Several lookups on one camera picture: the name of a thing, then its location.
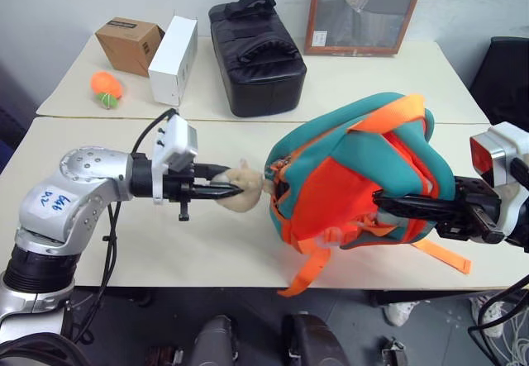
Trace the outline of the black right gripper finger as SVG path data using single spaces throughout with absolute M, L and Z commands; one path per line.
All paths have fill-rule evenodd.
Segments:
M 398 217 L 424 221 L 451 221 L 458 216 L 457 210 L 453 208 L 406 205 L 388 207 L 388 213 Z
M 420 195 L 404 197 L 390 197 L 383 191 L 373 193 L 373 201 L 384 210 L 413 209 L 413 210 L 456 210 L 465 209 L 469 203 L 461 200 L 442 200 Z

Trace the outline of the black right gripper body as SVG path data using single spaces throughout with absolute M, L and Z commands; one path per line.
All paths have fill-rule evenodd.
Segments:
M 436 224 L 441 238 L 499 244 L 505 234 L 498 226 L 501 199 L 480 178 L 455 177 L 455 211 L 448 221 Z

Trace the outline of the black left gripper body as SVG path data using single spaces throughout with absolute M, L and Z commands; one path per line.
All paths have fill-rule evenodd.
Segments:
M 187 164 L 179 171 L 169 169 L 168 173 L 163 175 L 163 196 L 170 202 L 180 204 L 179 220 L 188 221 L 188 204 L 193 199 L 193 185 L 196 184 L 197 178 L 211 180 L 213 177 L 195 177 L 195 163 Z

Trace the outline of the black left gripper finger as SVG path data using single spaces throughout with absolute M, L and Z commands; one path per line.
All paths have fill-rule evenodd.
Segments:
M 231 183 L 212 182 L 193 185 L 193 199 L 218 200 L 234 197 L 240 193 L 242 189 Z
M 195 177 L 216 177 L 218 174 L 224 173 L 229 167 L 220 164 L 199 164 L 194 165 Z

